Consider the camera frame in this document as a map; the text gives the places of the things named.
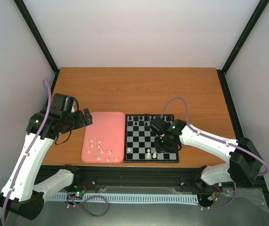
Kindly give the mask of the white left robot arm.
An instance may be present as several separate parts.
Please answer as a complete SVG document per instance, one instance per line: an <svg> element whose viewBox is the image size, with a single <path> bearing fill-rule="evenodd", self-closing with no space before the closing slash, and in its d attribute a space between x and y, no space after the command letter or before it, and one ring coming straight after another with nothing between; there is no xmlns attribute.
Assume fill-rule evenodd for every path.
<svg viewBox="0 0 269 226"><path fill-rule="evenodd" d="M80 170L67 164L39 184L35 184L35 179L50 146L58 144L59 134L71 134L92 123L89 110L80 110L76 98L56 93L29 120L18 162L0 191L0 207L33 220L57 192L66 187L78 189L82 184Z"/></svg>

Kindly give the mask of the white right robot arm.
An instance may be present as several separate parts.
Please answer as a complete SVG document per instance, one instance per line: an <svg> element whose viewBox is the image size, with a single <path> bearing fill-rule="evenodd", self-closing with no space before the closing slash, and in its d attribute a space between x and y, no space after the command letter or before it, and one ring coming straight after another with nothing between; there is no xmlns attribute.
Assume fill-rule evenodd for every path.
<svg viewBox="0 0 269 226"><path fill-rule="evenodd" d="M155 148L158 153L177 153L184 145L210 153L224 161L223 164L202 167L197 186L213 186L234 182L252 187L264 163L250 139L228 139L202 131L185 121L166 122L156 117L150 123L156 134Z"/></svg>

